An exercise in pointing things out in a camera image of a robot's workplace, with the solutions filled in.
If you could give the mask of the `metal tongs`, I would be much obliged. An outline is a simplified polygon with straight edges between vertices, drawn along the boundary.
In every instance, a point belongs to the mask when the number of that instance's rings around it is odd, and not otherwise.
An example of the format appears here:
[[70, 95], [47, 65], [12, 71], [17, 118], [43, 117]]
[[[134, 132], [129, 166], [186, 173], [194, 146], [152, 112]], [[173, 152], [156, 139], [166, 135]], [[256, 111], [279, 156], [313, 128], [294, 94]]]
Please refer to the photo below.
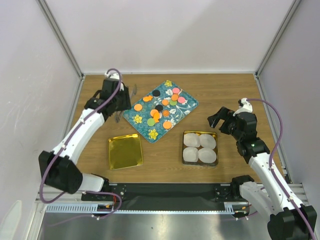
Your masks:
[[[133, 86], [133, 89], [132, 89], [131, 93], [129, 94], [129, 99], [132, 100], [132, 98], [137, 94], [137, 92], [138, 92], [138, 87], [137, 87], [137, 85], [135, 84], [135, 85]], [[116, 122], [116, 123], [119, 123], [123, 115], [124, 115], [124, 110], [117, 112], [117, 113], [115, 114], [115, 116], [114, 116], [115, 122]]]

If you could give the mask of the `white paper cup bottom-left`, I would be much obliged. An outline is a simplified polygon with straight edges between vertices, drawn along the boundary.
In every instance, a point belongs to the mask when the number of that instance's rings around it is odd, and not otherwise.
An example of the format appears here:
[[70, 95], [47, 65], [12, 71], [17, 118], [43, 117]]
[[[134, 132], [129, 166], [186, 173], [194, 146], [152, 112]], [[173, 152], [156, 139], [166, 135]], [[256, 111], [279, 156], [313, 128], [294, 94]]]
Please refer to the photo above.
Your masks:
[[199, 159], [198, 149], [195, 147], [186, 147], [182, 152], [185, 162], [196, 163]]

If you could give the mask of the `gold tin lid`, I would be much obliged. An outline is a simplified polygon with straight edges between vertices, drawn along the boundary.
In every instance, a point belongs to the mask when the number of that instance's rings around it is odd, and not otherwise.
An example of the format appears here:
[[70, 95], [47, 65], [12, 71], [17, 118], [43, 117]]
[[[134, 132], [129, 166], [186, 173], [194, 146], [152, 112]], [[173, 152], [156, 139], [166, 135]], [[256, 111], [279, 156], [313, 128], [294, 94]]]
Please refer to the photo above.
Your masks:
[[141, 166], [144, 163], [141, 139], [138, 134], [112, 137], [108, 140], [110, 170]]

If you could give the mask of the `pink cookie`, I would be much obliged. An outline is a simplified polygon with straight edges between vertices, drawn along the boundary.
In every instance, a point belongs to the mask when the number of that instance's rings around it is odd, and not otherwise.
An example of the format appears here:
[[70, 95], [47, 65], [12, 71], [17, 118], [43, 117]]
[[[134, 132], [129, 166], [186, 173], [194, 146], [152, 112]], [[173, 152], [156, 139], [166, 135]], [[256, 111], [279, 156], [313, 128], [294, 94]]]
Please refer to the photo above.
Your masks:
[[173, 92], [174, 94], [179, 94], [180, 89], [179, 89], [178, 87], [175, 87], [175, 88], [172, 89], [172, 92]]
[[186, 102], [186, 99], [182, 96], [180, 96], [178, 99], [177, 99], [177, 102], [180, 103], [180, 104], [184, 104]]

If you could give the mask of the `orange round cookie left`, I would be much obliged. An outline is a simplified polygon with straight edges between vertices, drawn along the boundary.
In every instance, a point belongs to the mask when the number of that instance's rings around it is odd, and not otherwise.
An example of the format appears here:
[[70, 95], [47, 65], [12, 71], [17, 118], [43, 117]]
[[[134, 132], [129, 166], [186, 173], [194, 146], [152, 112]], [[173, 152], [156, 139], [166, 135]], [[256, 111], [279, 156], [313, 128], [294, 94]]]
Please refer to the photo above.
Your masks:
[[143, 109], [143, 106], [141, 104], [137, 103], [137, 104], [134, 105], [133, 108], [134, 108], [135, 111], [139, 112], [139, 111], [141, 111]]

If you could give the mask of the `gold cookie tin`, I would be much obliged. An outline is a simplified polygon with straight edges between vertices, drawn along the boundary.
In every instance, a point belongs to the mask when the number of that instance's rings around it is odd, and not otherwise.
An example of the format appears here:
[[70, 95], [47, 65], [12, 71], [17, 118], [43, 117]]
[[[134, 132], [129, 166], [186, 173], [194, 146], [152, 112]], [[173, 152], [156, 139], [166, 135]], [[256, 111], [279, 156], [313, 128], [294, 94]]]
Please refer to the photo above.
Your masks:
[[[187, 146], [184, 145], [184, 135], [187, 134], [187, 133], [195, 133], [197, 134], [198, 136], [200, 136], [201, 134], [209, 134], [209, 135], [212, 135], [215, 140], [216, 140], [216, 147], [213, 149], [217, 155], [217, 159], [215, 162], [213, 163], [204, 163], [202, 161], [200, 161], [200, 159], [198, 158], [198, 161], [197, 162], [186, 162], [183, 160], [183, 150], [185, 148], [187, 148]], [[218, 134], [216, 132], [209, 132], [209, 131], [195, 131], [195, 130], [185, 130], [183, 132], [183, 137], [182, 137], [182, 157], [181, 157], [181, 161], [182, 161], [182, 164], [183, 165], [186, 165], [186, 166], [197, 166], [197, 167], [208, 167], [208, 168], [215, 168], [218, 163], [219, 163], [219, 154], [218, 154]]]

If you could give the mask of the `green round cookie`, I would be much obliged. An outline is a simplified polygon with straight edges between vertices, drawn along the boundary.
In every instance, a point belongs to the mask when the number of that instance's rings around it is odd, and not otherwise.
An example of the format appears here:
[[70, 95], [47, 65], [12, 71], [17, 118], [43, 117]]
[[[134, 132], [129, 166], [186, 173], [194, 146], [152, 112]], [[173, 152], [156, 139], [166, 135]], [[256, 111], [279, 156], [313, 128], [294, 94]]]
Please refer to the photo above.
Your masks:
[[156, 123], [156, 122], [155, 122], [155, 120], [154, 120], [153, 118], [149, 118], [149, 119], [147, 120], [147, 125], [150, 126], [150, 127], [154, 126], [155, 123]]

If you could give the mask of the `white paper cup bottom-right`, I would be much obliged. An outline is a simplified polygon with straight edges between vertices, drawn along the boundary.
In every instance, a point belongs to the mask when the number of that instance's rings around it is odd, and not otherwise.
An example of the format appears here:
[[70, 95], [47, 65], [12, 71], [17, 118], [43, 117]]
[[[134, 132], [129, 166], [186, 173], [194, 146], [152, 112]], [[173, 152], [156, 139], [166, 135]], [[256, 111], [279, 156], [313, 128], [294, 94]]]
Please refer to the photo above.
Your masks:
[[213, 149], [203, 147], [198, 151], [198, 158], [206, 164], [212, 164], [217, 160], [217, 154]]

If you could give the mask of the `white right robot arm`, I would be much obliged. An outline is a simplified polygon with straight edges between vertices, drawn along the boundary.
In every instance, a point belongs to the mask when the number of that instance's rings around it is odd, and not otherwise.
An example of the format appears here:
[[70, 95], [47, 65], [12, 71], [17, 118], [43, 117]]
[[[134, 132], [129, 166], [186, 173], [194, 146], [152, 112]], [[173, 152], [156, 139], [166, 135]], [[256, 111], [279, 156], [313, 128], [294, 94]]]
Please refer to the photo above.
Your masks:
[[314, 240], [316, 210], [306, 206], [293, 192], [274, 163], [270, 150], [257, 134], [257, 117], [251, 110], [232, 111], [222, 107], [207, 118], [211, 128], [223, 121], [219, 130], [236, 140], [238, 153], [255, 171], [263, 187], [249, 175], [232, 179], [230, 195], [236, 201], [249, 201], [266, 219], [273, 240]]

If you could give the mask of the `orange swirl cookie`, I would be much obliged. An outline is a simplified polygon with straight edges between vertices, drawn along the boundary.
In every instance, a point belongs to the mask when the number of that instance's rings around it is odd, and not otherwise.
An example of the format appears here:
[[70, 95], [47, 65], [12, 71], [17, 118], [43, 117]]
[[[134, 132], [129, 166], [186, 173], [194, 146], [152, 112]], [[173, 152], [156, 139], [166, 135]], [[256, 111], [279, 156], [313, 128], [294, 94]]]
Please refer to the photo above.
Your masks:
[[168, 117], [168, 116], [170, 115], [170, 112], [169, 112], [168, 110], [164, 110], [164, 111], [162, 112], [162, 115], [163, 115], [164, 117]]

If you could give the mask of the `small orange fish cookie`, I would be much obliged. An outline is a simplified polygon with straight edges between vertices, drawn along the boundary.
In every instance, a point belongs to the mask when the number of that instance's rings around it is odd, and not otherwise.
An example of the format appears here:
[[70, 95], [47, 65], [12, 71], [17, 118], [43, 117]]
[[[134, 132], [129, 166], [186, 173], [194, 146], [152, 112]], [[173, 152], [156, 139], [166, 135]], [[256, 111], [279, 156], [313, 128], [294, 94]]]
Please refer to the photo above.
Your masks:
[[150, 102], [152, 99], [153, 99], [153, 96], [152, 96], [152, 95], [148, 95], [148, 96], [143, 97], [142, 100], [143, 100], [144, 102]]

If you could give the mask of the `black sandwich cookie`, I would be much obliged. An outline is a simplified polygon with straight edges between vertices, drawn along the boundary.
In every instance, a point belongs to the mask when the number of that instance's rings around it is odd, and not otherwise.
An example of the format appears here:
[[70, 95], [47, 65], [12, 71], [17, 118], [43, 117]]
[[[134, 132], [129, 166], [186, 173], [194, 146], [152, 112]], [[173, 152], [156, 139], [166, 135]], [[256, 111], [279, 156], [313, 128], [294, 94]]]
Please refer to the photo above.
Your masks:
[[153, 92], [152, 92], [152, 95], [154, 96], [154, 97], [159, 97], [160, 96], [160, 91], [159, 90], [154, 90]]
[[155, 106], [155, 109], [158, 110], [159, 112], [162, 112], [164, 107], [161, 104], [158, 104]]

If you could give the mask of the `pink cookie upper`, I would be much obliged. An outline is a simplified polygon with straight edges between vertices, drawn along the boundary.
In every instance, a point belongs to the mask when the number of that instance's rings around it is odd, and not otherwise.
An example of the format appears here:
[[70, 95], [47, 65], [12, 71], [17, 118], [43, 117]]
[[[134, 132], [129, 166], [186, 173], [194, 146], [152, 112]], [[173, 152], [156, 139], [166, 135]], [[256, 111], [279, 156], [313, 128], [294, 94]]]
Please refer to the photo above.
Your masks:
[[180, 89], [179, 89], [178, 87], [175, 87], [175, 88], [172, 89], [172, 92], [173, 92], [174, 94], [179, 94]]

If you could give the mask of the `orange dotted sandwich cookie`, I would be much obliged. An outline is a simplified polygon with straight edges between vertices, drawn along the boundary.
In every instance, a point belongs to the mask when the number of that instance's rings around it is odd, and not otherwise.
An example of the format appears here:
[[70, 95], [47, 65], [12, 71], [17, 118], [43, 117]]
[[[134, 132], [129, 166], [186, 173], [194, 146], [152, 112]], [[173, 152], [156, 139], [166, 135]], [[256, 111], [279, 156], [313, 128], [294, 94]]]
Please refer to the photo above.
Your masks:
[[156, 113], [159, 113], [159, 111], [157, 109], [152, 109], [150, 111], [150, 116], [153, 118]]

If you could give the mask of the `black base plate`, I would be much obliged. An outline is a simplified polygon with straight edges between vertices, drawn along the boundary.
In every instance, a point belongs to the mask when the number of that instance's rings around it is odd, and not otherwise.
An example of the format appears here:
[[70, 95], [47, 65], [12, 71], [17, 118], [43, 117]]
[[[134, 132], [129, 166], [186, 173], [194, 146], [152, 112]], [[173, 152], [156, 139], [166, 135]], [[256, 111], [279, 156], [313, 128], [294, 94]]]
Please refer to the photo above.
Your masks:
[[225, 202], [246, 202], [222, 183], [110, 183], [106, 191], [121, 197], [123, 211], [223, 211]]

